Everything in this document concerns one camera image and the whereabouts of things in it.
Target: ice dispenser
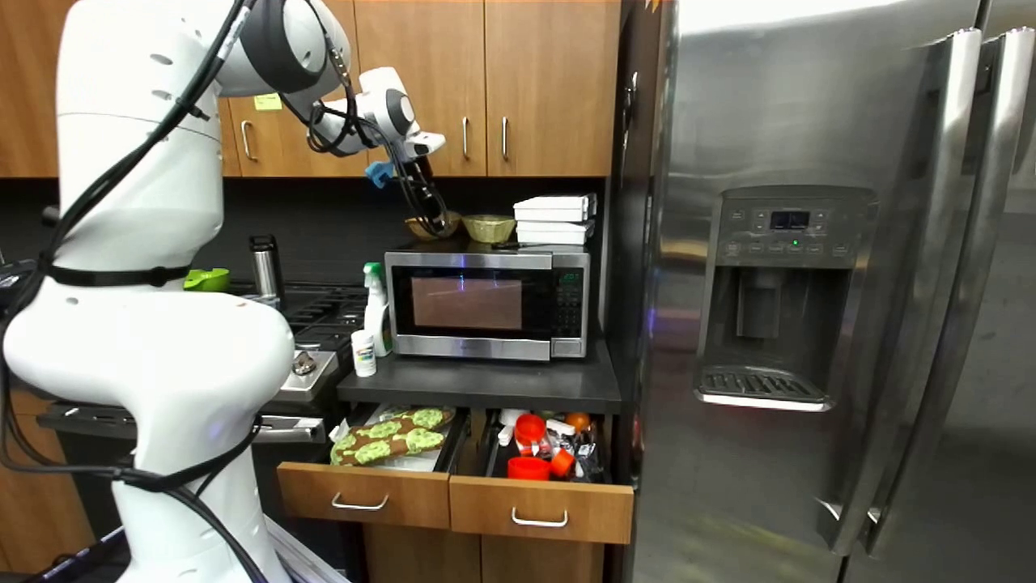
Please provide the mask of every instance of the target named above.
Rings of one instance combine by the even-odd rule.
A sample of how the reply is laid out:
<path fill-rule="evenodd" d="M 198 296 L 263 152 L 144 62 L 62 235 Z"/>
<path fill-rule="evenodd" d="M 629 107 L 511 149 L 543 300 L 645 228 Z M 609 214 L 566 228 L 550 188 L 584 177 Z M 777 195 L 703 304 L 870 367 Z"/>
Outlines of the ice dispenser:
<path fill-rule="evenodd" d="M 709 404 L 827 412 L 874 195 L 742 188 L 720 198 L 695 392 Z"/>

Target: microwave window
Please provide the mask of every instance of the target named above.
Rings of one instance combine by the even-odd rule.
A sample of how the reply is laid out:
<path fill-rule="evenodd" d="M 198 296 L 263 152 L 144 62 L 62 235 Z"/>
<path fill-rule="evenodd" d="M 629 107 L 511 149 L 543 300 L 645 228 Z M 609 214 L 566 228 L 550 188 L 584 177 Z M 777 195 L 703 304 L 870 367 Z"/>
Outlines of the microwave window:
<path fill-rule="evenodd" d="M 522 332 L 522 281 L 414 279 L 414 324 L 452 332 Z"/>

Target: green food package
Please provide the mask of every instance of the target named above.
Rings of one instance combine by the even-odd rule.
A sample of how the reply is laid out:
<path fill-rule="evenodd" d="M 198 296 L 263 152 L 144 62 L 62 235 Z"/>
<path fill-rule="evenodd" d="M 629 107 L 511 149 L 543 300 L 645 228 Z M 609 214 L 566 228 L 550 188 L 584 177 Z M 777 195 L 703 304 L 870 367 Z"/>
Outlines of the green food package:
<path fill-rule="evenodd" d="M 382 409 L 332 443 L 332 467 L 374 467 L 444 446 L 451 409 Z"/>

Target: wooden cabinet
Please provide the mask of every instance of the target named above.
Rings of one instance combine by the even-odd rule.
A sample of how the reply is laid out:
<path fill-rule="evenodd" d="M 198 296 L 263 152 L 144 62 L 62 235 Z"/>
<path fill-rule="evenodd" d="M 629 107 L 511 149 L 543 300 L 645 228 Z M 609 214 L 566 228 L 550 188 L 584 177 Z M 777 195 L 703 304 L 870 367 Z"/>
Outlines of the wooden cabinet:
<path fill-rule="evenodd" d="M 0 174 L 59 174 L 54 70 L 70 0 L 0 3 Z"/>
<path fill-rule="evenodd" d="M 629 543 L 632 485 L 451 479 L 451 527 L 498 538 Z"/>
<path fill-rule="evenodd" d="M 609 174 L 618 0 L 357 0 L 361 65 L 396 65 L 438 174 Z"/>
<path fill-rule="evenodd" d="M 483 12 L 483 0 L 357 0 L 361 65 L 392 65 L 421 130 L 447 137 L 431 157 L 434 174 L 490 169 Z"/>
<path fill-rule="evenodd" d="M 364 523 L 377 583 L 509 583 L 529 579 L 529 563 L 602 583 L 605 543 L 632 543 L 636 489 L 487 475 L 493 443 L 497 423 L 472 414 L 451 432 L 434 474 L 283 462 L 286 512 Z"/>
<path fill-rule="evenodd" d="M 451 527 L 447 474 L 286 462 L 280 475 L 296 517 Z"/>
<path fill-rule="evenodd" d="M 62 443 L 35 423 L 50 400 L 14 392 L 14 412 L 25 437 L 51 459 Z M 76 553 L 93 541 L 70 475 L 31 475 L 0 467 L 0 575 L 38 575 L 59 553 Z"/>
<path fill-rule="evenodd" d="M 352 0 L 325 0 L 357 50 Z M 230 98 L 223 119 L 223 173 L 244 177 L 357 177 L 365 157 L 325 157 L 307 145 L 307 130 L 280 98 Z"/>
<path fill-rule="evenodd" d="M 487 0 L 490 174 L 609 174 L 618 0 Z"/>

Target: kitchen appliance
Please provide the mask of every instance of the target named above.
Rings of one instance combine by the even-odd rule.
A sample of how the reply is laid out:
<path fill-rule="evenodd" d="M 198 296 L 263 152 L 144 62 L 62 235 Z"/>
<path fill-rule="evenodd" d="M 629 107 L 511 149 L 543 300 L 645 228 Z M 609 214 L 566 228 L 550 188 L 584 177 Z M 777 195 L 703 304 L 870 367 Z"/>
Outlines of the kitchen appliance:
<path fill-rule="evenodd" d="M 587 252 L 392 251 L 392 349 L 447 359 L 587 359 L 590 269 Z"/>
<path fill-rule="evenodd" d="M 625 3 L 629 579 L 1033 579 L 1028 26 L 1030 0 Z"/>

